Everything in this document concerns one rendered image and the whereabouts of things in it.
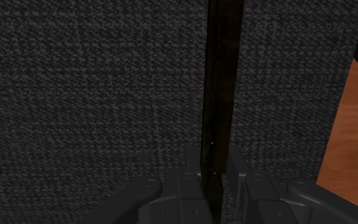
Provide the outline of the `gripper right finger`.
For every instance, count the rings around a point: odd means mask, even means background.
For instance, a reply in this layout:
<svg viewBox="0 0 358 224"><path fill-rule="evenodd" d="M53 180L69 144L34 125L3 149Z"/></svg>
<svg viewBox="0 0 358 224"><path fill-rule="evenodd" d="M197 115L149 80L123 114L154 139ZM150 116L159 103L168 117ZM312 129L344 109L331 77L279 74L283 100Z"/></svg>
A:
<svg viewBox="0 0 358 224"><path fill-rule="evenodd" d="M358 224L358 206L303 179L280 184L262 170L249 169L230 148L230 190L242 224Z"/></svg>

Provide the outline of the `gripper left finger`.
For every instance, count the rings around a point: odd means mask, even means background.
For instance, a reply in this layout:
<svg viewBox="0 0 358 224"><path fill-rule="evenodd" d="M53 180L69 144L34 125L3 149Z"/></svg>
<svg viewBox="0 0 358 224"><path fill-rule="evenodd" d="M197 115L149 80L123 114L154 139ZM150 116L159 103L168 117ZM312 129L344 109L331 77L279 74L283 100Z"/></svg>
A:
<svg viewBox="0 0 358 224"><path fill-rule="evenodd" d="M136 179L102 201L81 224L214 224L200 182L198 148L188 145L185 166L165 179Z"/></svg>

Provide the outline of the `dark grey fabric sofa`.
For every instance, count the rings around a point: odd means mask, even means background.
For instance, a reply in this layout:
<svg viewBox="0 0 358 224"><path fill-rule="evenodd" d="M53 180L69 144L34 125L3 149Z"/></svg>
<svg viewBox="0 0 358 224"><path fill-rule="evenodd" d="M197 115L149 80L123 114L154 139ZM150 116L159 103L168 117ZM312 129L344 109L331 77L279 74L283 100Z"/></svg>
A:
<svg viewBox="0 0 358 224"><path fill-rule="evenodd" d="M208 0L0 0L0 224L76 224L200 145ZM231 143L317 179L358 0L245 0Z"/></svg>

